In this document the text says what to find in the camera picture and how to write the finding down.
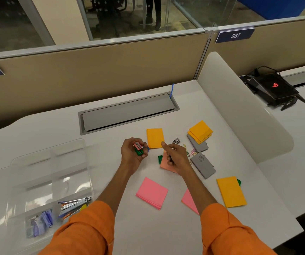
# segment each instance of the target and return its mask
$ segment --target hand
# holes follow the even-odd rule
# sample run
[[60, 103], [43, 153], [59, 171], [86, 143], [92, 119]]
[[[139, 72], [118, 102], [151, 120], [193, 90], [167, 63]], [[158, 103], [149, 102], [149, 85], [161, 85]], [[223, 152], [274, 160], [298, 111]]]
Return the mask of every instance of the hand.
[[187, 150], [184, 147], [176, 144], [167, 145], [164, 141], [162, 141], [161, 144], [168, 154], [168, 165], [176, 165], [178, 169], [175, 168], [175, 170], [180, 176], [182, 176], [187, 170], [193, 169], [188, 160]]
[[[136, 154], [135, 147], [133, 145], [135, 142], [139, 142], [140, 145], [143, 147], [143, 155], [139, 156]], [[148, 144], [146, 142], [143, 142], [141, 139], [135, 139], [131, 137], [130, 139], [124, 140], [123, 145], [121, 147], [121, 166], [125, 167], [126, 170], [129, 171], [130, 175], [133, 175], [133, 173], [137, 171], [143, 158], [148, 156], [147, 147]]]

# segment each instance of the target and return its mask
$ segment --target orange shirt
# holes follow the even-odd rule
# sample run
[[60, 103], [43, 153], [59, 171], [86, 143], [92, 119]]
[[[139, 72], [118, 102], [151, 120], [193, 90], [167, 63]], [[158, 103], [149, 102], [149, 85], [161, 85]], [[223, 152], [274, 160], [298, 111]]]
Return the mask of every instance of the orange shirt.
[[[214, 203], [201, 214], [203, 254], [272, 254], [249, 227], [244, 226], [224, 206]], [[39, 255], [112, 254], [115, 217], [103, 201], [72, 216], [60, 227]]]

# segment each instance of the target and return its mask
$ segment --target pink sticky note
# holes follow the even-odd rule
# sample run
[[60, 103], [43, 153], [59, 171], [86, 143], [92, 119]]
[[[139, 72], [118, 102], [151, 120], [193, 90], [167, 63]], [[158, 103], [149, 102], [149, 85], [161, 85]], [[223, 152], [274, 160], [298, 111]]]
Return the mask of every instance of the pink sticky note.
[[162, 158], [162, 161], [161, 161], [161, 165], [160, 165], [159, 167], [160, 167], [160, 168], [163, 168], [163, 169], [165, 169], [165, 170], [171, 171], [171, 172], [173, 172], [173, 173], [176, 173], [176, 170], [175, 170], [175, 167], [176, 167], [176, 166], [175, 166], [175, 165], [174, 165], [174, 166], [168, 165], [167, 157], [168, 157], [167, 152], [164, 151], [164, 152], [163, 152], [163, 158]]
[[162, 185], [159, 185], [153, 180], [145, 177], [141, 187], [136, 193], [136, 196], [160, 210], [167, 193], [167, 188], [164, 188]]
[[189, 208], [191, 208], [196, 214], [200, 215], [197, 211], [197, 208], [195, 206], [195, 202], [193, 200], [193, 197], [191, 196], [189, 189], [184, 193], [184, 196], [181, 200], [185, 205], [187, 205]]

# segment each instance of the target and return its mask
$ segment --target person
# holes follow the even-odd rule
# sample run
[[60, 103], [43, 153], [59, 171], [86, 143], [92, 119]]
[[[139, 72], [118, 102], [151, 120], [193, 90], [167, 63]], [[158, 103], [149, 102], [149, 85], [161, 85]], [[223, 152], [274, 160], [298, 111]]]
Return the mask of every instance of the person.
[[[134, 151], [136, 141], [144, 147], [142, 156]], [[200, 214], [203, 254], [276, 254], [251, 228], [242, 225], [217, 203], [191, 167], [184, 147], [164, 142], [162, 146], [167, 151], [168, 164], [176, 165], [175, 169], [184, 179]], [[147, 144], [141, 139], [126, 139], [121, 155], [118, 170], [97, 200], [61, 226], [39, 255], [112, 254], [116, 212], [130, 176], [148, 156]]]
[[[155, 12], [156, 12], [156, 25], [155, 30], [159, 31], [161, 29], [161, 0], [153, 0], [155, 2]], [[152, 25], [152, 8], [153, 1], [147, 0], [147, 17], [145, 19], [145, 25]], [[140, 25], [143, 25], [143, 20], [138, 22]]]

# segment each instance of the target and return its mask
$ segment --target person's left hand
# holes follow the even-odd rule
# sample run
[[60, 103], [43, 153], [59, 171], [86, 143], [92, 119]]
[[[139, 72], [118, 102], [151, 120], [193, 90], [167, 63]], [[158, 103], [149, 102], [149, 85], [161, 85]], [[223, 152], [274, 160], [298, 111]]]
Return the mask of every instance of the person's left hand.
[[[135, 147], [133, 145], [135, 142], [139, 142], [140, 145], [143, 147], [143, 155], [139, 156], [136, 154]], [[121, 165], [127, 167], [127, 170], [130, 171], [131, 175], [137, 171], [143, 158], [148, 156], [147, 147], [148, 144], [146, 142], [143, 142], [141, 139], [135, 139], [134, 137], [131, 137], [130, 139], [124, 140], [123, 145], [121, 147]]]

